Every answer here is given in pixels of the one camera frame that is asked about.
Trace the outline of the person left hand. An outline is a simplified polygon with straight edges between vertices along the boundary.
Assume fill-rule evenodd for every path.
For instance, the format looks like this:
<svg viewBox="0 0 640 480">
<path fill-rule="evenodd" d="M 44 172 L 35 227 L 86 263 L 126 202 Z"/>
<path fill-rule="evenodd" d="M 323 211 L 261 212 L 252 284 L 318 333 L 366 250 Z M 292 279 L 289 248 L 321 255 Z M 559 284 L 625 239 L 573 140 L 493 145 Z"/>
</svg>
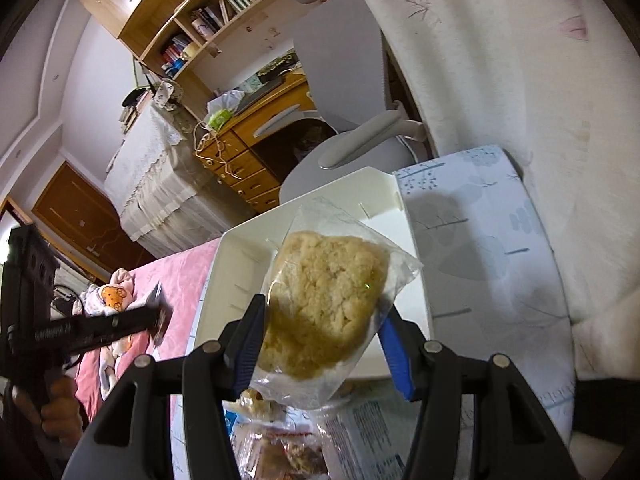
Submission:
<svg viewBox="0 0 640 480">
<path fill-rule="evenodd" d="M 62 375 L 49 388 L 50 402 L 36 408 L 27 392 L 13 387 L 12 400 L 32 426 L 35 436 L 44 434 L 74 448 L 84 433 L 77 385 L 70 376 Z"/>
</svg>

